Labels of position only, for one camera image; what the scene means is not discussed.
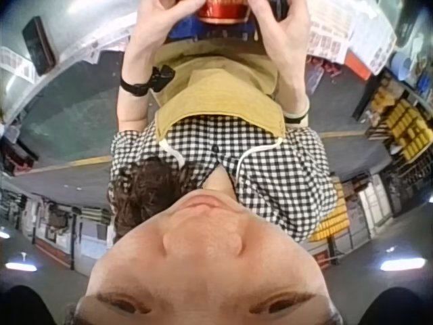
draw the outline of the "white drawstring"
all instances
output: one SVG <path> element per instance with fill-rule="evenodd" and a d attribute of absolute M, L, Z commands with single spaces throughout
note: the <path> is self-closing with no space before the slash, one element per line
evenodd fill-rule
<path fill-rule="evenodd" d="M 236 167 L 236 179 L 239 178 L 239 173 L 241 170 L 241 165 L 242 165 L 242 161 L 249 155 L 254 154 L 255 152 L 262 152 L 262 151 L 266 151 L 266 150 L 272 150 L 278 146 L 280 146 L 283 143 L 283 138 L 279 137 L 277 142 L 275 144 L 271 144 L 268 146 L 257 146 L 257 147 L 253 147 L 251 149 L 246 150 L 241 158 L 239 159 L 239 162 L 237 164 Z M 162 149 L 164 149 L 165 152 L 167 152 L 168 154 L 171 154 L 172 156 L 174 156 L 177 160 L 177 163 L 179 164 L 179 169 L 181 169 L 183 166 L 185 166 L 185 158 L 182 156 L 182 154 L 171 148 L 170 145 L 168 144 L 166 139 L 163 139 L 162 141 L 159 142 L 159 145 Z"/>
<path fill-rule="evenodd" d="M 185 166 L 185 158 L 182 156 L 182 154 L 179 151 L 170 147 L 170 145 L 167 142 L 167 139 L 163 139 L 162 141 L 160 141 L 159 145 L 162 149 L 164 149 L 165 152 L 171 154 L 176 158 L 177 163 L 179 164 L 179 169 Z"/>
<path fill-rule="evenodd" d="M 241 156 L 241 158 L 239 159 L 239 162 L 237 164 L 236 167 L 236 179 L 239 178 L 239 172 L 241 171 L 241 164 L 243 159 L 245 159 L 247 156 L 249 156 L 250 154 L 253 154 L 255 152 L 260 152 L 260 151 L 266 151 L 266 150 L 272 150 L 276 147 L 278 147 L 279 145 L 281 145 L 283 143 L 283 138 L 279 137 L 277 142 L 275 144 L 271 144 L 268 146 L 258 146 L 258 147 L 253 147 L 251 149 L 248 149 L 244 152 L 244 154 Z"/>

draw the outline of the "nose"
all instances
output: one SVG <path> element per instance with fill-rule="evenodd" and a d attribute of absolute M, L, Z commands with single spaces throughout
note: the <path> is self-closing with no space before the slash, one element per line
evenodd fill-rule
<path fill-rule="evenodd" d="M 168 257 L 236 258 L 243 246 L 240 221 L 218 209 L 195 207 L 164 235 L 163 244 Z"/>

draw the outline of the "blue object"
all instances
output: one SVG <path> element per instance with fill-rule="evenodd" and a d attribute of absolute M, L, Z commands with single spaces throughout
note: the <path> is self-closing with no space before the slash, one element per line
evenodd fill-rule
<path fill-rule="evenodd" d="M 430 90 L 430 86 L 432 84 L 432 81 L 428 74 L 424 72 L 417 82 L 417 90 L 419 91 L 419 94 L 421 97 L 426 97 L 428 95 L 428 92 Z"/>
<path fill-rule="evenodd" d="M 411 72 L 412 60 L 404 53 L 396 52 L 391 61 L 391 71 L 399 81 L 404 81 Z"/>
<path fill-rule="evenodd" d="M 254 35 L 256 27 L 250 19 L 243 24 L 213 25 L 207 24 L 192 15 L 177 23 L 168 34 L 170 39 L 211 39 L 226 37 L 242 38 L 245 34 Z"/>

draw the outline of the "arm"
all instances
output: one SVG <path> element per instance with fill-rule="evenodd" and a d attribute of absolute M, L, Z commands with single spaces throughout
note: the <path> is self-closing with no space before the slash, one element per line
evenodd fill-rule
<path fill-rule="evenodd" d="M 141 0 L 137 25 L 124 54 L 122 78 L 128 84 L 150 80 L 156 51 L 164 44 L 171 28 L 197 11 L 205 0 Z M 117 102 L 118 130 L 143 132 L 147 125 L 149 95 L 135 97 L 120 88 Z"/>
<path fill-rule="evenodd" d="M 310 18 L 306 0 L 289 0 L 285 20 L 277 22 L 268 0 L 248 0 L 260 26 L 263 44 L 279 71 L 277 101 L 286 115 L 302 116 L 309 101 L 305 89 Z"/>

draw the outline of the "dark hair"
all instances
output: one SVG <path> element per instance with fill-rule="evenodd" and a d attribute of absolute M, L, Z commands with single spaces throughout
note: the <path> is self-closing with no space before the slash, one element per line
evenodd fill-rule
<path fill-rule="evenodd" d="M 156 157 L 121 169 L 111 184 L 116 210 L 114 242 L 192 191 L 191 173 L 188 164 L 178 170 Z"/>

